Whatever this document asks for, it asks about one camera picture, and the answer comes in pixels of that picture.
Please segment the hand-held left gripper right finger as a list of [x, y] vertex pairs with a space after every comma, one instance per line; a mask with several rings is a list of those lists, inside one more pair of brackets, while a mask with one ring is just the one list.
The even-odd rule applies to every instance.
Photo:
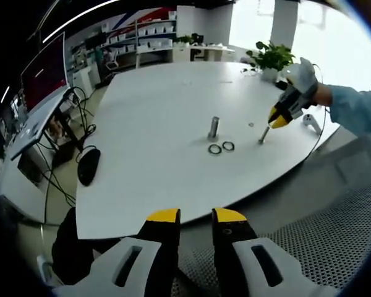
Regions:
[[336, 296], [302, 273], [300, 262], [269, 238], [258, 237], [243, 214], [212, 210], [214, 264], [222, 296]]

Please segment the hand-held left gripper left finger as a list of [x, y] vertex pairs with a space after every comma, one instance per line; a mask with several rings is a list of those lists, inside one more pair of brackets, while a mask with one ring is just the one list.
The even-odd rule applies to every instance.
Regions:
[[81, 239], [75, 209], [59, 225], [55, 296], [170, 296], [178, 265], [180, 210], [150, 215], [133, 236]]

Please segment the person's right hand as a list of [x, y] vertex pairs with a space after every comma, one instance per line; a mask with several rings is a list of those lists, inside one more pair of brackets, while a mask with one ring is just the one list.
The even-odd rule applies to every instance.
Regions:
[[308, 59], [301, 57], [300, 63], [294, 65], [293, 76], [295, 88], [306, 100], [312, 101], [318, 90], [314, 65]]

